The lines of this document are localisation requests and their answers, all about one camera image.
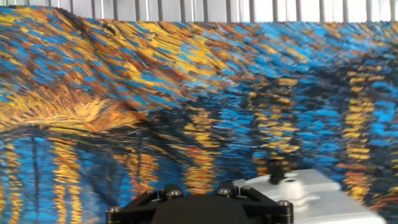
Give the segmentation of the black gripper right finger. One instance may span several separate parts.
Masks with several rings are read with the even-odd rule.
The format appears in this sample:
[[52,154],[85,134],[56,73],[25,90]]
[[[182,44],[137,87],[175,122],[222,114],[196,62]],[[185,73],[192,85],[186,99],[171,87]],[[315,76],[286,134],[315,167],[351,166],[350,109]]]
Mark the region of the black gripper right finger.
[[222,182],[215,195],[237,202],[248,217],[263,217],[264,223],[294,224],[294,206],[288,200],[274,201],[254,187],[238,187],[232,182]]

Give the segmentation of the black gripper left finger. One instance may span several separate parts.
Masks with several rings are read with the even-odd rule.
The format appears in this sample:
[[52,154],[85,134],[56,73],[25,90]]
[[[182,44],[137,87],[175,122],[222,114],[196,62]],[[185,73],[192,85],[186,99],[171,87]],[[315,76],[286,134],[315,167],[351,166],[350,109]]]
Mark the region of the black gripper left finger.
[[147,190],[125,207],[111,207],[106,210],[106,224],[134,223],[148,220],[165,202],[184,197],[177,184],[167,184],[160,190]]

